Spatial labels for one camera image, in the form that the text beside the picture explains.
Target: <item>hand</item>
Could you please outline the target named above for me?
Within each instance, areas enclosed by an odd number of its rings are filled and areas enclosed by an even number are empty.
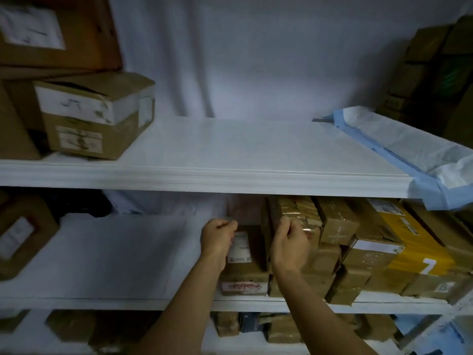
[[[235,220],[211,219],[202,228],[201,258],[216,260],[220,271],[225,268],[227,254],[238,223]]]
[[[310,253],[307,235],[296,219],[282,217],[271,246],[271,266],[277,273],[300,273]]]

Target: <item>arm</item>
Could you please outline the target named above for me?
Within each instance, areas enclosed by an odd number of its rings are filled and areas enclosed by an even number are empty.
[[[296,221],[281,218],[271,247],[271,261],[279,289],[311,354],[375,355],[346,323],[305,282],[300,269],[310,244]]]
[[[198,355],[220,273],[237,230],[232,220],[202,229],[201,255],[174,298],[131,355]]]

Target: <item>yellow package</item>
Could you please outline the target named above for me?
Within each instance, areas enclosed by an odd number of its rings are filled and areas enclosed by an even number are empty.
[[[388,268],[443,275],[455,266],[455,261],[446,249],[438,244],[399,202],[391,199],[367,200],[406,246],[404,251],[391,261]]]

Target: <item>wall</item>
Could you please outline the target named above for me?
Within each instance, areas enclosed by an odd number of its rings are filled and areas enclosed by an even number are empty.
[[[310,120],[375,107],[419,27],[471,0],[110,0],[159,116]]]

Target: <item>forearm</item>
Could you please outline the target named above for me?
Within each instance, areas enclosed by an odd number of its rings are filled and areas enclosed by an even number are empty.
[[[216,260],[200,258],[133,354],[200,354],[219,275]]]
[[[275,270],[278,287],[311,354],[375,355],[297,272]]]

